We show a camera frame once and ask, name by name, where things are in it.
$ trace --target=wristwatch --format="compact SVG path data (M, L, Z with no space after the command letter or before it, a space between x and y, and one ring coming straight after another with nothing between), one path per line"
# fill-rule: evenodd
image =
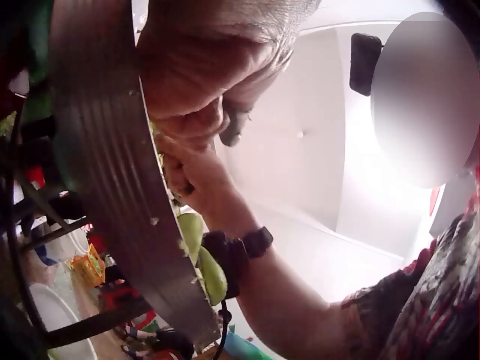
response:
M221 231L204 234L202 245L216 260L227 278L225 299L240 294L238 281L248 270L250 260L262 257L272 245L273 236L263 227L242 239L228 239Z
M273 242L273 236L264 226L260 230L250 232L240 240L249 259L262 257Z

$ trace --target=wire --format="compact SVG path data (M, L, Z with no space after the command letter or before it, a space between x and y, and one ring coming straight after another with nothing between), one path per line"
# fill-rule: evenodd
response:
M223 318L222 339L220 340L220 344L218 345L212 360L218 360L220 358L220 354L225 346L225 341L227 340L228 323L230 320L232 320L232 314L227 310L227 302L225 299L222 300L222 310L220 310L218 313L222 315Z

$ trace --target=patterned shirt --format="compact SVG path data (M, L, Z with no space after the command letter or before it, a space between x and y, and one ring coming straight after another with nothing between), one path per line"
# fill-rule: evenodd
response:
M351 360L479 358L477 203L412 265L342 302Z

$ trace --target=metal blade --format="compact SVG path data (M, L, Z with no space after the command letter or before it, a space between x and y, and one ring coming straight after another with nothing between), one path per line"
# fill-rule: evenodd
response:
M56 0L50 68L57 163L131 284L194 343L218 338L161 176L128 0Z

